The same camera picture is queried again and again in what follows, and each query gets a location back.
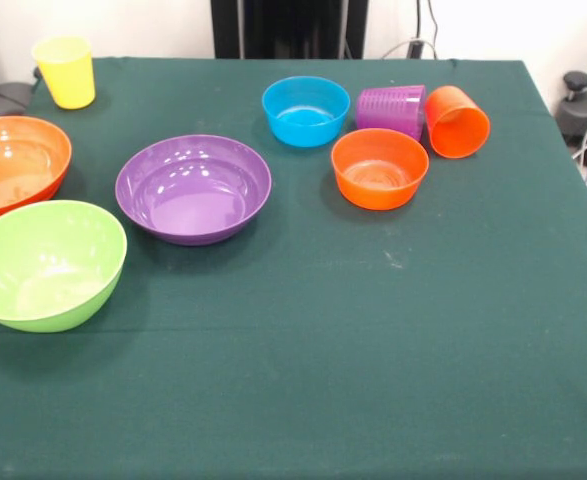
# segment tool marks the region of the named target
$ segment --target bowl rim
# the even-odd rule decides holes
[[[335,165],[335,149],[337,148],[337,146],[342,142],[342,140],[346,139],[347,137],[350,136],[354,136],[357,134],[362,134],[364,132],[367,131],[382,131],[385,133],[389,133],[389,134],[393,134],[393,135],[400,135],[403,137],[406,137],[407,139],[411,140],[412,143],[414,143],[415,145],[417,145],[418,147],[420,147],[421,149],[421,153],[424,154],[424,158],[426,158],[426,167],[424,168],[424,171],[422,172],[422,174],[413,179],[411,182],[406,183],[400,187],[393,187],[393,188],[385,188],[385,189],[377,189],[377,188],[369,188],[369,187],[363,187],[362,184],[354,182],[352,180],[350,180],[349,178],[346,177],[346,175],[344,175],[344,173],[337,168],[337,166]],[[407,135],[406,133],[402,133],[402,132],[398,132],[397,130],[393,130],[390,128],[360,128],[359,130],[353,130],[352,132],[347,133],[346,135],[342,135],[333,145],[333,148],[331,148],[331,166],[333,167],[333,171],[335,172],[336,175],[339,175],[340,178],[348,183],[350,183],[351,185],[356,185],[360,188],[366,188],[367,190],[371,190],[371,191],[383,191],[383,192],[398,192],[401,190],[406,190],[407,188],[410,188],[414,185],[419,185],[422,180],[424,180],[424,177],[426,177],[426,174],[429,171],[429,167],[431,166],[431,160],[429,158],[429,153],[426,151],[426,148],[424,148],[424,146],[418,142],[417,140],[415,140],[413,137],[411,137],[410,135]]]
[[[99,205],[96,205],[94,203],[83,202],[80,200],[48,200],[48,201],[36,202],[36,203],[29,204],[29,205],[25,205],[23,207],[16,208],[15,210],[11,210],[10,212],[7,212],[4,215],[1,215],[0,216],[0,224],[2,222],[6,221],[7,219],[12,218],[14,215],[19,215],[19,214],[23,213],[25,210],[36,209],[36,208],[49,208],[51,205],[60,205],[60,204],[62,204],[62,205],[63,204],[81,205],[84,208],[93,209],[93,210],[100,212],[100,214],[104,215],[106,218],[108,218],[109,220],[112,220],[114,222],[114,224],[117,226],[118,232],[121,234],[121,240],[122,240],[121,255],[120,255],[120,258],[118,259],[118,262],[117,262],[118,267],[116,269],[114,269],[113,274],[111,274],[109,276],[108,280],[103,282],[103,285],[98,292],[94,293],[93,295],[91,295],[90,297],[88,297],[84,300],[78,301],[76,304],[73,304],[70,307],[62,308],[59,311],[55,311],[54,313],[50,313],[50,314],[47,314],[46,316],[42,316],[42,317],[32,317],[32,316],[29,316],[29,317],[27,317],[27,316],[7,317],[4,315],[0,315],[0,320],[2,322],[45,321],[45,320],[49,320],[54,317],[57,317],[59,315],[68,313],[72,310],[75,310],[78,307],[81,307],[82,305],[86,304],[87,302],[89,302],[90,300],[95,298],[97,295],[102,293],[113,282],[113,280],[115,280],[115,278],[117,278],[117,276],[120,275],[120,272],[122,271],[122,267],[124,266],[124,260],[126,259],[126,253],[128,250],[128,239],[126,237],[126,232],[124,231],[124,227],[122,226],[122,223],[117,219],[117,217],[115,215],[113,215],[107,209],[100,207]]]
[[[228,141],[228,142],[232,142],[235,143],[237,145],[241,145],[242,147],[246,148],[247,150],[249,150],[251,153],[253,153],[255,155],[255,157],[260,161],[261,165],[264,167],[264,169],[266,170],[267,173],[267,177],[268,177],[268,185],[266,186],[266,192],[264,194],[264,198],[262,198],[262,200],[260,201],[260,203],[253,209],[253,211],[248,214],[245,215],[244,217],[242,217],[240,220],[238,220],[237,222],[233,223],[232,225],[227,225],[226,227],[222,228],[222,229],[218,229],[218,230],[212,230],[210,232],[204,232],[204,233],[198,233],[195,235],[185,235],[185,234],[181,234],[181,233],[176,233],[176,232],[168,232],[165,230],[159,230],[157,228],[151,227],[150,225],[145,225],[142,222],[139,222],[136,218],[134,218],[134,216],[131,214],[131,211],[128,208],[125,208],[122,205],[122,199],[120,198],[120,195],[118,195],[118,186],[123,182],[122,178],[124,175],[124,171],[126,170],[126,167],[141,153],[145,152],[146,150],[153,148],[157,145],[160,145],[162,143],[165,142],[170,142],[173,140],[179,140],[179,139],[184,139],[184,138],[220,138],[223,139],[224,141]],[[187,134],[187,135],[178,135],[175,137],[169,137],[169,138],[165,138],[163,140],[160,140],[158,142],[152,143],[150,145],[147,145],[146,147],[144,147],[143,149],[141,149],[140,151],[138,151],[137,153],[135,153],[131,158],[129,158],[126,163],[122,166],[122,168],[120,169],[120,172],[117,175],[117,178],[115,179],[115,199],[117,200],[117,204],[120,207],[120,210],[122,210],[122,212],[124,212],[124,214],[136,225],[138,225],[139,227],[153,233],[156,236],[162,237],[162,236],[170,236],[173,238],[182,238],[182,239],[203,239],[203,238],[207,238],[222,232],[226,232],[226,231],[230,231],[232,229],[237,228],[240,225],[243,225],[245,223],[248,223],[253,217],[255,217],[258,212],[260,210],[262,210],[262,207],[264,207],[264,204],[266,204],[266,201],[269,199],[269,196],[271,195],[271,188],[273,186],[273,178],[271,175],[271,169],[269,168],[268,163],[266,163],[266,160],[264,160],[264,158],[262,157],[262,155],[260,155],[255,149],[249,147],[248,145],[246,145],[245,143],[240,142],[239,140],[235,140],[233,138],[230,137],[225,137],[222,135],[209,135],[209,134],[200,134],[200,133],[194,133],[194,134]]]
[[[275,120],[279,120],[278,117],[276,115],[274,115],[272,113],[272,111],[266,107],[266,94],[275,86],[281,84],[281,83],[288,83],[291,82],[293,80],[301,80],[301,79],[310,79],[310,80],[320,80],[324,83],[329,83],[332,84],[336,87],[338,87],[338,89],[341,91],[341,93],[344,94],[344,96],[346,97],[346,107],[344,108],[344,111],[342,113],[340,113],[338,116],[336,116],[335,118],[333,118],[331,121],[326,122],[326,123],[321,123],[319,125],[313,125],[312,127],[316,127],[316,126],[323,126],[323,125],[330,125],[331,123],[334,122],[338,122],[341,121],[344,117],[346,117],[346,115],[349,113],[349,110],[351,109],[351,96],[349,95],[349,92],[346,90],[346,88],[344,88],[342,85],[340,85],[339,83],[326,78],[326,77],[320,77],[317,75],[291,75],[289,77],[285,77],[285,78],[281,78],[273,83],[271,83],[268,87],[266,87],[266,89],[264,90],[264,92],[262,93],[262,108],[264,109],[264,113],[266,113],[269,117],[275,119]]]
[[[43,120],[41,118],[30,117],[28,115],[4,115],[4,116],[0,116],[0,120],[2,120],[2,119],[10,119],[11,121],[18,120],[21,122],[26,121],[26,123],[39,123],[39,124],[47,125],[48,127],[52,127],[53,130],[57,130],[57,132],[61,134],[64,143],[66,144],[66,146],[68,146],[69,154],[68,154],[68,157],[64,159],[64,162],[62,165],[62,170],[55,178],[53,178],[49,183],[47,183],[40,190],[32,193],[28,197],[22,198],[21,200],[18,200],[17,202],[13,202],[13,203],[9,203],[9,204],[0,206],[0,215],[2,214],[2,212],[6,212],[7,210],[12,211],[12,210],[15,210],[16,208],[19,208],[20,206],[30,204],[33,201],[33,199],[36,198],[38,195],[40,195],[43,191],[45,191],[48,188],[51,188],[51,186],[55,185],[57,182],[61,182],[69,170],[69,167],[71,165],[71,158],[73,157],[73,144],[71,143],[71,139],[69,138],[69,136],[66,134],[66,132],[64,130],[62,130],[60,127],[58,127],[54,123],[48,122],[48,121]]]

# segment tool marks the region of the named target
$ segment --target cup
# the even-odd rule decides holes
[[[357,128],[389,128],[420,141],[425,96],[424,85],[367,88],[357,100]]]
[[[458,87],[433,90],[424,110],[431,146],[443,157],[473,155],[489,138],[489,117]]]
[[[37,43],[32,55],[60,108],[86,107],[95,99],[91,46],[86,39],[49,38]]]

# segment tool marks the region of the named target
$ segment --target green bowl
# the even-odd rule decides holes
[[[0,217],[0,323],[61,332],[84,323],[122,272],[126,234],[96,205],[55,200]]]

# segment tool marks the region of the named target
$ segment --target orange cup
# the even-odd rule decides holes
[[[473,155],[489,138],[489,117],[458,87],[433,90],[424,110],[431,146],[443,157]]]
[[[335,143],[331,161],[342,195],[369,210],[391,210],[407,203],[429,168],[422,145],[385,128],[344,135]]]

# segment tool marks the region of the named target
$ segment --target purple bowl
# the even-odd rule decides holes
[[[226,137],[185,135],[135,154],[115,196],[140,227],[178,245],[208,245],[240,231],[271,191],[258,153]]]

